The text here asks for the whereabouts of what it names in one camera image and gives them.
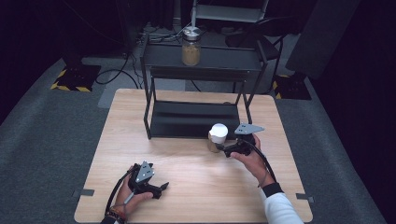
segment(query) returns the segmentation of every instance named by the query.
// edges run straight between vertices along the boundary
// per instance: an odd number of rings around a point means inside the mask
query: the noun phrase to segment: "glass jar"
[[[189,26],[183,29],[181,60],[188,66],[198,64],[201,57],[201,30]]]

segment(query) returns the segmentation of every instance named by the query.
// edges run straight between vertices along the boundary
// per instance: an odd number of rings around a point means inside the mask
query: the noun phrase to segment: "white sleeve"
[[[276,193],[264,199],[265,215],[269,224],[303,223],[285,193]]]

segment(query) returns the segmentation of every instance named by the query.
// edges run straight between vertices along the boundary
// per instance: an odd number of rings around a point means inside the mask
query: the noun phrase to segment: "jar lid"
[[[188,26],[183,29],[183,38],[186,40],[197,41],[201,38],[201,30],[194,26]]]

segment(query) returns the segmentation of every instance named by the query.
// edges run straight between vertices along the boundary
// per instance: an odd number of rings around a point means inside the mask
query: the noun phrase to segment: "wooden table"
[[[158,91],[160,99],[189,102],[230,102],[236,94]],[[244,165],[224,153],[213,153],[206,139],[152,138],[143,123],[146,95],[141,90],[118,90],[107,116],[84,189],[93,196],[80,197],[75,220],[97,223],[117,181],[134,163],[154,163],[150,184],[169,182],[159,200],[142,203],[133,213],[133,223],[260,223],[265,222],[257,180]],[[241,122],[245,108],[238,106]],[[257,133],[262,150],[271,162],[276,178],[304,222],[312,220],[290,146],[274,99],[255,96],[250,106],[253,124],[265,128]]]

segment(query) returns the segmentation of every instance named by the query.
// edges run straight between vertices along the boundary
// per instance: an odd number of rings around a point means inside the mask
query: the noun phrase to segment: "hand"
[[[253,137],[254,141],[256,142],[256,148],[261,149],[260,139],[256,134],[253,134]],[[248,156],[237,152],[232,152],[230,156],[244,163],[245,167],[253,174],[254,177],[257,178],[261,188],[275,183],[274,179],[268,173],[264,161],[256,151],[252,150]]]
[[[132,191],[128,187],[128,182],[131,177],[127,175],[120,187],[119,193],[117,194],[116,203],[114,209],[125,214],[125,216],[131,215],[131,213],[137,208],[137,206],[145,200],[151,199],[153,197],[151,192],[145,192],[141,194],[136,194],[132,199],[123,206],[125,200],[131,195]]]

